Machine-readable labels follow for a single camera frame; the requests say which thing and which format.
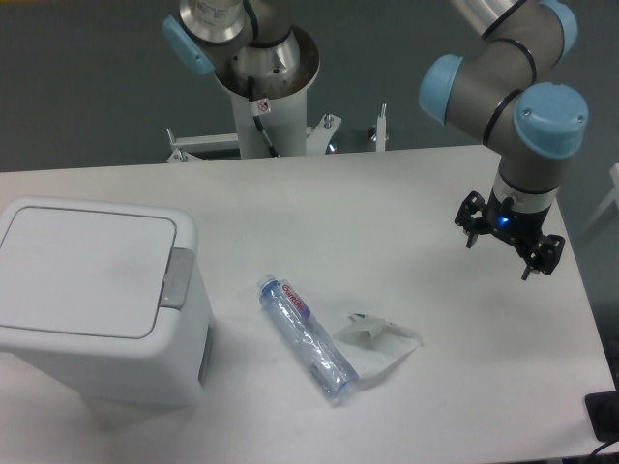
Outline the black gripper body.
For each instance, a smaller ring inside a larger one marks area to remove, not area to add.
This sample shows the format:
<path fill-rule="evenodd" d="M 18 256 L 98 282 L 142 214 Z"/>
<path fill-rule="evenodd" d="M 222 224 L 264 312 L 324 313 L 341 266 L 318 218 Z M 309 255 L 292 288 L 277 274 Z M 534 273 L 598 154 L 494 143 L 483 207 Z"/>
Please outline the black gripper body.
<path fill-rule="evenodd" d="M 546 241 L 543 225 L 547 213 L 548 193 L 531 194 L 494 187 L 485 219 L 494 237 L 518 251 L 529 251 Z"/>

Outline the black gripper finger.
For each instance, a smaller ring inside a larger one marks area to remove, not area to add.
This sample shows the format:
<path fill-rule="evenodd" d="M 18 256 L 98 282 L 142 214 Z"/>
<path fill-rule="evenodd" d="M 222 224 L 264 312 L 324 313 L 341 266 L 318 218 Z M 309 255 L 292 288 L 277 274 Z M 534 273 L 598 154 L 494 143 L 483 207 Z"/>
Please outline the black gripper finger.
<path fill-rule="evenodd" d="M 531 246 L 525 256 L 525 270 L 521 276 L 526 281 L 531 274 L 550 276 L 559 264 L 565 246 L 565 238 L 559 235 L 543 235 Z"/>
<path fill-rule="evenodd" d="M 467 236 L 467 248 L 472 248 L 480 236 L 489 233 L 486 210 L 487 203 L 475 190 L 471 191 L 460 204 L 455 217 L 455 224 L 461 227 Z"/>

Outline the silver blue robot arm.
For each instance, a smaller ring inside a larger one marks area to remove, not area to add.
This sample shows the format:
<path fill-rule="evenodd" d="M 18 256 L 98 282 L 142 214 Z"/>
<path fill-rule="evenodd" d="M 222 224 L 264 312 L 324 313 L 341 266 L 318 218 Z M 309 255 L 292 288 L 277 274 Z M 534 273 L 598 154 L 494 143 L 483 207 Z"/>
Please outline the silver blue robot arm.
<path fill-rule="evenodd" d="M 527 274 L 550 275 L 565 241 L 543 224 L 579 150 L 589 118 L 579 92 L 547 80 L 573 47 L 577 23 L 558 1 L 458 1 L 485 42 L 476 58 L 438 58 L 419 91 L 426 114 L 478 139 L 501 160 L 489 197 L 470 193 L 455 222 L 469 244 L 490 235 L 512 247 Z M 242 157 L 324 153 L 307 127 L 317 46 L 285 1 L 183 1 L 162 24 L 178 59 L 213 74 L 233 105 Z"/>

